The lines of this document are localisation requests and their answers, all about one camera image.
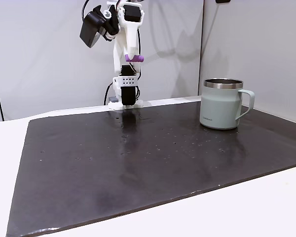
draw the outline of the dark mat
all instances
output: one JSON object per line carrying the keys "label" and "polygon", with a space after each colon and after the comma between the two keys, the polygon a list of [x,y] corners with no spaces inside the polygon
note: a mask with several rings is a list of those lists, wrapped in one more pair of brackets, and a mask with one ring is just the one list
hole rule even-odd
{"label": "dark mat", "polygon": [[296,166],[296,123],[252,111],[237,129],[217,131],[200,125],[199,109],[31,121],[7,236],[87,225]]}

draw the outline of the mug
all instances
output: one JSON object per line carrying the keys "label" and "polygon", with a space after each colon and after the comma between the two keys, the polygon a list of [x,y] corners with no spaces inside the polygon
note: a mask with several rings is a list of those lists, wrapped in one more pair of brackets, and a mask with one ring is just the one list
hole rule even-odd
{"label": "mug", "polygon": [[[243,90],[240,80],[214,78],[204,80],[201,99],[200,122],[213,129],[233,129],[239,124],[239,119],[253,109],[255,94]],[[250,96],[248,110],[240,115],[242,94]]]}

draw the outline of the mug handle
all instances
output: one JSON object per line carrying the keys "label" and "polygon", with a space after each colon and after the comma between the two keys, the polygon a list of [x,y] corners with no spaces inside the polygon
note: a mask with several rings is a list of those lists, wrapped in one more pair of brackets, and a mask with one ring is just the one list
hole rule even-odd
{"label": "mug handle", "polygon": [[244,112],[242,115],[236,118],[236,120],[240,119],[243,115],[246,115],[250,110],[253,109],[253,105],[255,104],[255,94],[250,91],[250,90],[238,90],[240,93],[246,93],[250,96],[250,101],[249,101],[249,108],[246,112]]}

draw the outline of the table surface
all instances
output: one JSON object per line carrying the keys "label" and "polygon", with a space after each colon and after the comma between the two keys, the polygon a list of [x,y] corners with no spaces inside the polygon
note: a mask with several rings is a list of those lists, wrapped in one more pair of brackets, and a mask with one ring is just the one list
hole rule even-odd
{"label": "table surface", "polygon": [[[200,101],[200,96],[148,101],[145,107]],[[103,112],[107,106],[60,110],[0,122],[0,237],[6,234],[28,122],[32,119]],[[81,236],[295,236],[296,168],[52,237]]]}

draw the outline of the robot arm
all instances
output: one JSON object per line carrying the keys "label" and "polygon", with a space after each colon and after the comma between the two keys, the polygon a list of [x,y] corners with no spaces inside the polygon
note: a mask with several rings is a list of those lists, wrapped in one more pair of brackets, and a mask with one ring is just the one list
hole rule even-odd
{"label": "robot arm", "polygon": [[[107,41],[115,39],[114,71],[118,76],[114,77],[112,82],[117,101],[113,108],[123,109],[125,106],[134,106],[139,97],[137,73],[141,72],[140,63],[144,61],[144,57],[139,52],[138,29],[143,23],[145,13],[137,0],[113,0],[107,4],[108,10],[102,13],[99,5],[85,18],[84,8],[82,9],[83,25],[80,38],[90,48],[101,35]],[[129,64],[122,65],[123,58]]]}

